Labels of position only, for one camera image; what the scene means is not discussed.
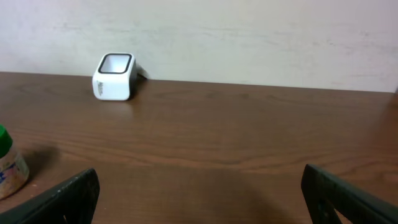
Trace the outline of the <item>green lid jar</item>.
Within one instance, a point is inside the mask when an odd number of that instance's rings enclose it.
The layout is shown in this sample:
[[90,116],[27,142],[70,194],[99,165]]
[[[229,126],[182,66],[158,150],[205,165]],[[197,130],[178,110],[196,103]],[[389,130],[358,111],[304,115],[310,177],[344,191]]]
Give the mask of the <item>green lid jar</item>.
[[27,163],[15,148],[7,129],[1,125],[1,200],[16,193],[28,178]]

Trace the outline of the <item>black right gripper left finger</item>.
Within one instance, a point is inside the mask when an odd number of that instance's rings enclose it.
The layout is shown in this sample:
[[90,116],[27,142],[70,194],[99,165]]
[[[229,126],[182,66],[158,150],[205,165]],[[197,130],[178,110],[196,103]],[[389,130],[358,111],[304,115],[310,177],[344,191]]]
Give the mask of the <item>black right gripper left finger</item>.
[[40,195],[1,214],[7,223],[90,224],[100,194],[93,168],[86,169]]

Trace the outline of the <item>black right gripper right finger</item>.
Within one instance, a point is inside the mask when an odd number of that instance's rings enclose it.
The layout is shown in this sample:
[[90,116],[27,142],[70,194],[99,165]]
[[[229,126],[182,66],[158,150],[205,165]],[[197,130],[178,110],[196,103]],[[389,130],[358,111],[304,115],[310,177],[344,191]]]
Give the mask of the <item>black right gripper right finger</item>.
[[313,223],[397,223],[393,206],[313,165],[304,168],[301,189]]

